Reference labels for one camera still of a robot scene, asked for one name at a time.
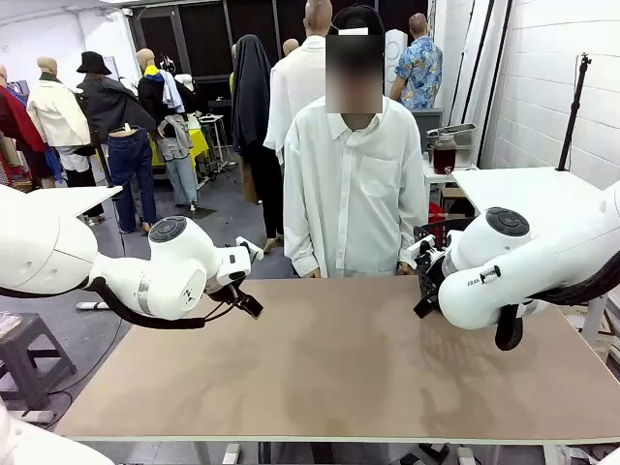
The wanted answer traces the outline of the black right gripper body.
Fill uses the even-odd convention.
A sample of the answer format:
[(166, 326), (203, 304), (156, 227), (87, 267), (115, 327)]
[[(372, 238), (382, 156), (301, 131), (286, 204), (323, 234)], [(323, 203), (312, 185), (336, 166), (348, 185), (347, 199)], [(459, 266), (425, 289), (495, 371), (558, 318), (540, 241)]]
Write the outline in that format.
[(447, 250), (429, 249), (421, 255), (421, 295), (429, 297), (437, 295), (445, 278), (451, 274), (449, 267), (444, 265)]

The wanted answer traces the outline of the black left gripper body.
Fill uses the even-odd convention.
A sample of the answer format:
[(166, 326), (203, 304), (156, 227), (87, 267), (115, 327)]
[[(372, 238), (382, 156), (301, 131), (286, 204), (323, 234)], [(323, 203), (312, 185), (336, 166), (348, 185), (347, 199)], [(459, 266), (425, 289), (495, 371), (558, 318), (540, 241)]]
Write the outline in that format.
[(244, 277), (230, 282), (217, 290), (207, 290), (206, 295), (213, 301), (236, 305), (246, 299), (245, 293), (240, 289)]

